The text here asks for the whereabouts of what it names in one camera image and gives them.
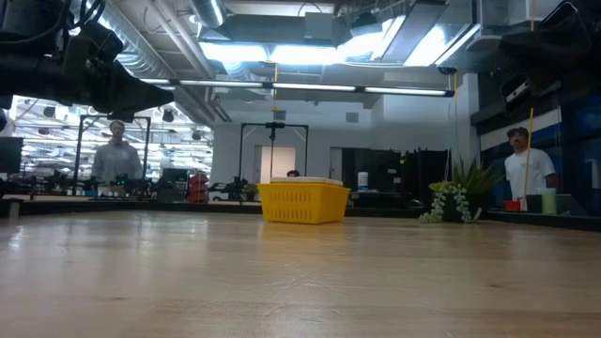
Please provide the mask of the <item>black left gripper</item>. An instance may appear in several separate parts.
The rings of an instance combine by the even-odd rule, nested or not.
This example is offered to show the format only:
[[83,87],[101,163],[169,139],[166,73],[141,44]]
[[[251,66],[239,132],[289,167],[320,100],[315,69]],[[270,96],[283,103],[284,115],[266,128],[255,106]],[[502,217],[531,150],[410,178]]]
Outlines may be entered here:
[[74,100],[92,106],[97,112],[131,121],[134,113],[171,103],[174,94],[129,74],[117,62],[124,44],[116,33],[98,22],[87,22],[71,37],[65,50],[67,83]]

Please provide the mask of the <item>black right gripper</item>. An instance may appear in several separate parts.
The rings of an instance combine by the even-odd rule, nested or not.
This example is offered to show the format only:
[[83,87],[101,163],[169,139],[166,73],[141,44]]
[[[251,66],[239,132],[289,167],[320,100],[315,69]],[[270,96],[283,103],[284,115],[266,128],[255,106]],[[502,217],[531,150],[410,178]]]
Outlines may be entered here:
[[561,1],[534,31],[502,36],[500,50],[512,63],[501,85],[507,115],[589,94],[592,3]]

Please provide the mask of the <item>yellow plastic basket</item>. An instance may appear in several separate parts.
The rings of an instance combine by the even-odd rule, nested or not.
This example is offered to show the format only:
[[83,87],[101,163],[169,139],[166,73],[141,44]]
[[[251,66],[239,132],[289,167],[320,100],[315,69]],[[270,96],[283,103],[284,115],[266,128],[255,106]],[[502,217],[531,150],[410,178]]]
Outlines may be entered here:
[[319,182],[258,185],[264,219],[278,223],[332,223],[344,219],[350,189]]

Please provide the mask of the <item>person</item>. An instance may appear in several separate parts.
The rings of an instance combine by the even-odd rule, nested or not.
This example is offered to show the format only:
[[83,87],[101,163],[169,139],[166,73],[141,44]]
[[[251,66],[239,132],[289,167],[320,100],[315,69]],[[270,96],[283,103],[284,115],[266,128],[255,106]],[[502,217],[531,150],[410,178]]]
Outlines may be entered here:
[[513,154],[505,160],[504,168],[513,199],[536,194],[540,189],[557,189],[555,166],[545,151],[529,146],[529,132],[523,127],[514,128],[507,131],[507,137]]
[[100,182],[116,181],[123,175],[128,179],[141,179],[143,168],[138,151],[123,138],[125,125],[116,120],[109,129],[112,137],[96,151],[91,176]]

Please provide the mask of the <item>red stacked bins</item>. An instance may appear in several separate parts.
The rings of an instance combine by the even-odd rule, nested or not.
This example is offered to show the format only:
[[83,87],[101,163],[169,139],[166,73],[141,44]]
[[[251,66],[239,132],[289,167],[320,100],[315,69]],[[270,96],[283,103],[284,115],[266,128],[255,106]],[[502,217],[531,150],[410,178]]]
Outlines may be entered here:
[[193,204],[208,202],[208,177],[205,174],[194,174],[188,181],[187,201]]

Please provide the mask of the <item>black monitor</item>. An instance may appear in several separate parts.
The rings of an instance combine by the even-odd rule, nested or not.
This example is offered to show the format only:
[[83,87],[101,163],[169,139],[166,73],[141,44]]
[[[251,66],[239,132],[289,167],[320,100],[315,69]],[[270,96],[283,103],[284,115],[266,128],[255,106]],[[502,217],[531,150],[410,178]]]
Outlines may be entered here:
[[22,151],[22,137],[0,137],[0,174],[21,171]]

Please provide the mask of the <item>green cup white lid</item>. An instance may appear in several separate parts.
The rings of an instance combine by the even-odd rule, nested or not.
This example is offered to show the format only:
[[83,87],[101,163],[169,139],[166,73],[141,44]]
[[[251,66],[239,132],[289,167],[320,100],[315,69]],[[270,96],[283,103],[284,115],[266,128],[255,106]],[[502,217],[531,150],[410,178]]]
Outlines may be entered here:
[[546,215],[557,214],[557,193],[555,188],[542,188],[539,190],[542,202],[542,213]]

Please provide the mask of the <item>succulent plant with trailing strands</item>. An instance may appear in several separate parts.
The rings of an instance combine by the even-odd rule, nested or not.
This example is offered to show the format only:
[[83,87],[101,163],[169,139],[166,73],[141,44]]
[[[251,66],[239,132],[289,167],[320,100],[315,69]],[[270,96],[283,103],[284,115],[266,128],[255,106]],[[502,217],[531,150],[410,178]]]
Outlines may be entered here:
[[420,223],[475,223],[489,205],[492,190],[501,175],[491,166],[473,160],[468,167],[460,159],[450,180],[431,183],[430,209],[419,216]]

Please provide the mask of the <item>long ceiling light bar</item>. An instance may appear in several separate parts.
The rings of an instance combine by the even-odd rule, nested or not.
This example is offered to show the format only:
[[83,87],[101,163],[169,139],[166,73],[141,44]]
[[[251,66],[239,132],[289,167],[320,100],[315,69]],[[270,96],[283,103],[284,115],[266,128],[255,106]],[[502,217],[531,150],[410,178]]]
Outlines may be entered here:
[[179,79],[142,79],[143,82],[158,86],[203,86],[215,88],[268,89],[268,90],[305,90],[328,91],[355,94],[379,94],[416,97],[450,98],[453,90],[412,87],[361,86],[347,84],[305,84],[286,82],[221,81],[221,80],[179,80]]

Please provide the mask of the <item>black cabinet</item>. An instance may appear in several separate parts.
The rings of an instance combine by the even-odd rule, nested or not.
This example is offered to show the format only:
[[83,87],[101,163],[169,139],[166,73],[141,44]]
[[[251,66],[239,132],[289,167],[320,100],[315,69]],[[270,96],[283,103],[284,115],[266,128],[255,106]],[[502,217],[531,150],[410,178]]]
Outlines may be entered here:
[[[359,172],[369,173],[367,191],[357,189]],[[354,208],[429,208],[433,200],[429,185],[451,176],[449,150],[342,150],[341,178],[350,188],[349,204]]]

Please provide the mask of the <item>black metal rig frame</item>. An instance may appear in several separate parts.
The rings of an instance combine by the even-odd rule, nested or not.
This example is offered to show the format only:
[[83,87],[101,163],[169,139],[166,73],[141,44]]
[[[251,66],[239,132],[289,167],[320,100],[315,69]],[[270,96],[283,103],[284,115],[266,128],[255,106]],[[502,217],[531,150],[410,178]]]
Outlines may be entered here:
[[302,167],[302,172],[304,174],[308,171],[308,151],[309,151],[309,139],[310,139],[310,127],[306,124],[286,124],[284,122],[271,121],[264,123],[249,123],[243,122],[239,126],[239,153],[238,153],[238,171],[237,177],[239,181],[242,181],[244,178],[243,174],[243,157],[244,157],[244,141],[245,138],[252,134],[251,131],[248,133],[245,132],[247,127],[252,127],[255,130],[256,127],[265,128],[270,131],[268,136],[270,140],[270,147],[274,148],[275,141],[277,139],[277,130],[293,130],[295,133],[298,133],[298,129],[303,129],[304,134],[300,135],[301,140],[303,141],[303,154],[304,154],[304,166]]
[[[73,178],[72,178],[72,183],[71,183],[71,188],[70,188],[70,192],[72,194],[76,193],[77,187],[78,187],[83,134],[88,129],[88,126],[85,124],[85,121],[88,118],[90,118],[92,120],[92,123],[95,123],[100,119],[107,119],[109,121],[114,120],[114,118],[111,115],[90,115],[90,114],[80,115],[80,121],[79,121],[79,126],[78,126],[78,137],[76,140],[76,156],[75,156],[75,163],[74,163],[74,169],[73,169],[74,173],[73,173]],[[142,129],[142,131],[144,131],[146,133],[145,146],[144,146],[144,157],[143,157],[143,165],[142,165],[143,172],[141,175],[141,179],[144,179],[146,177],[148,146],[149,146],[149,141],[150,141],[150,130],[151,130],[151,118],[148,116],[135,116],[133,118],[133,120],[134,121],[145,120],[145,122],[146,122],[146,127]]]

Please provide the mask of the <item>silver ventilation duct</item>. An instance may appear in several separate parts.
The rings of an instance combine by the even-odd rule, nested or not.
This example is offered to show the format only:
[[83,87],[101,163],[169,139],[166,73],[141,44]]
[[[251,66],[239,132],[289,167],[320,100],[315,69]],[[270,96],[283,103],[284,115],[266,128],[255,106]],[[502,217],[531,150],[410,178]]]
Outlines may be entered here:
[[208,28],[221,26],[226,19],[223,0],[189,0],[199,24]]

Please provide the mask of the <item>black metal table frame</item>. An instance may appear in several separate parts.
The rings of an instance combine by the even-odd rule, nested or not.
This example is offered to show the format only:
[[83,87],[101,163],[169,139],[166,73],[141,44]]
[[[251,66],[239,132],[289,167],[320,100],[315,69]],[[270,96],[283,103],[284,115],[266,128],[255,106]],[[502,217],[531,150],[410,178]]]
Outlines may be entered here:
[[[21,216],[51,215],[65,213],[104,212],[104,211],[173,211],[198,213],[227,214],[260,214],[259,205],[219,205],[219,204],[183,204],[158,202],[132,202],[124,200],[88,200],[68,196],[52,196],[44,201],[29,201],[20,198],[0,199],[0,218],[6,218],[12,203],[19,205]],[[501,223],[520,223],[544,227],[601,233],[601,218],[580,216],[548,216],[542,214],[489,211],[484,215],[485,221]]]

